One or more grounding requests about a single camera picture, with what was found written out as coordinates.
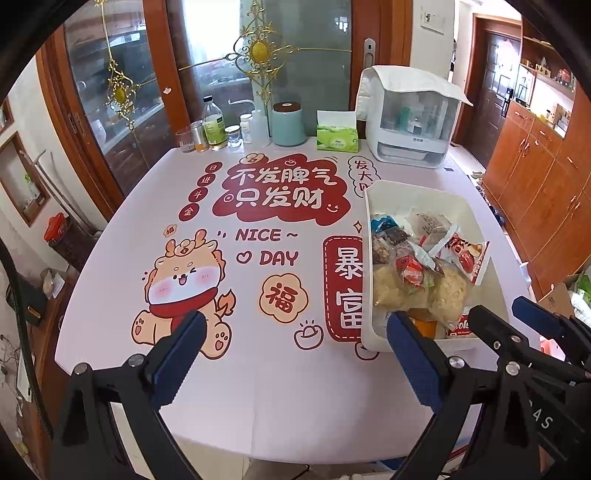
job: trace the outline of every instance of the glass door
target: glass door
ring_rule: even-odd
[[[83,113],[124,196],[176,147],[155,81],[141,0],[90,0],[64,23]]]
[[[352,0],[166,0],[189,117],[213,95],[226,125],[277,102],[302,106],[307,135],[317,110],[348,110]]]

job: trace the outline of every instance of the glass jar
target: glass jar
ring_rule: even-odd
[[[228,137],[228,147],[240,147],[242,144],[239,125],[231,125],[227,127],[226,136]]]

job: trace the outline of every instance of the wooden cabinet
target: wooden cabinet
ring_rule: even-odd
[[[556,234],[531,263],[541,294],[576,272],[591,252],[591,202],[581,194]]]
[[[562,165],[554,162],[540,191],[515,227],[528,260],[535,258],[576,205],[579,192]]]
[[[550,152],[532,135],[527,138],[517,165],[499,198],[502,210],[514,226],[519,224],[534,200],[553,160]]]
[[[500,198],[519,155],[527,142],[527,132],[511,120],[507,120],[496,143],[495,151],[488,164],[484,178],[484,185],[492,195]]]
[[[534,123],[535,116],[520,104],[511,102],[507,112],[507,118],[513,120],[523,130],[529,132],[531,130],[531,125]]]
[[[531,126],[531,134],[538,142],[545,146],[546,150],[548,150],[552,156],[556,156],[562,145],[562,138],[560,138],[554,130],[536,118]]]
[[[590,133],[591,102],[581,88],[577,88],[569,130],[556,159],[580,188],[583,188],[591,172]]]

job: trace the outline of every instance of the blue gripper pad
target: blue gripper pad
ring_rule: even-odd
[[[187,314],[170,337],[168,352],[154,371],[150,403],[156,409],[173,402],[207,336],[207,321],[200,312]]]
[[[439,374],[423,352],[418,341],[398,317],[402,315],[410,322],[404,312],[394,312],[388,318],[386,325],[388,343],[396,354],[398,362],[400,362],[421,405],[431,407],[433,413],[437,413],[443,405],[443,400],[439,394]]]
[[[556,315],[543,309],[530,299],[517,297],[513,301],[511,310],[516,318],[533,328],[540,335],[545,336],[548,340],[562,337],[563,328],[560,326]]]

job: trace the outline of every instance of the table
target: table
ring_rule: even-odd
[[[203,354],[161,410],[175,435],[294,463],[408,454],[431,410],[418,403],[393,354],[360,348],[355,315],[341,329],[325,321],[332,307],[324,264],[340,248],[338,268],[358,288],[363,189],[378,177],[467,198],[491,241],[508,310],[527,296],[501,228],[449,159],[435,170],[387,164],[365,142],[354,155],[317,151],[314,138],[249,155],[175,149],[134,188],[93,250],[56,361],[68,372],[81,361],[94,369],[120,365],[198,308],[210,329]],[[463,356],[495,368],[484,344]]]

